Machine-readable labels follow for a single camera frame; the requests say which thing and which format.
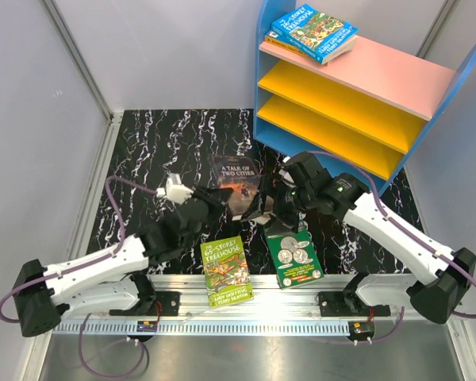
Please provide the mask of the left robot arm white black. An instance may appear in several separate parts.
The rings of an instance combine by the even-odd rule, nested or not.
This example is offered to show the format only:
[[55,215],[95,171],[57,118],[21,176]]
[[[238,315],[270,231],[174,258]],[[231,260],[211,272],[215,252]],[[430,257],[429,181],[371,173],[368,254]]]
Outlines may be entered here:
[[75,260],[51,265],[30,260],[21,267],[12,297],[23,337],[37,337],[74,316],[150,313],[156,295],[146,271],[193,248],[205,227],[228,211],[232,189],[167,182],[152,195],[175,209],[145,230],[121,233],[115,245]]

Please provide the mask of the A Tale of Two Cities book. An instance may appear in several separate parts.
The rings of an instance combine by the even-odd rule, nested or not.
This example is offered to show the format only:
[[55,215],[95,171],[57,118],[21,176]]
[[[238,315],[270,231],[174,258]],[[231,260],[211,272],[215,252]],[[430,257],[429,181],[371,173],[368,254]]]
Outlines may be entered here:
[[228,201],[233,221],[239,221],[257,193],[260,173],[246,156],[214,156],[212,169],[220,188],[232,188]]

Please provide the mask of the blue 26-Storey Treehouse book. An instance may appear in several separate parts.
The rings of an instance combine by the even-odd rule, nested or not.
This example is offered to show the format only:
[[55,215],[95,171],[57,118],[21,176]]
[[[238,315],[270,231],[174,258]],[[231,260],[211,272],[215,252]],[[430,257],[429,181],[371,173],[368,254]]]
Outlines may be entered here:
[[271,30],[319,64],[350,52],[358,42],[358,28],[304,4],[271,23]]

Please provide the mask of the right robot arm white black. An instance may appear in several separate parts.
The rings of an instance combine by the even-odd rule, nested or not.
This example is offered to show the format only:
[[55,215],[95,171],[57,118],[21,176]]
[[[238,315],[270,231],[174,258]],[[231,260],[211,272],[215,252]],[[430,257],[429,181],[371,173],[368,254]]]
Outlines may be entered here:
[[319,151],[300,152],[278,171],[262,175],[255,197],[242,213],[274,234],[296,233],[301,216],[315,210],[349,225],[380,244],[414,275],[407,283],[378,275],[357,275],[344,288],[344,308],[361,315],[371,306],[411,306],[419,315],[444,324],[470,289],[476,255],[454,250],[426,236],[384,206],[373,182],[352,174],[332,176]]

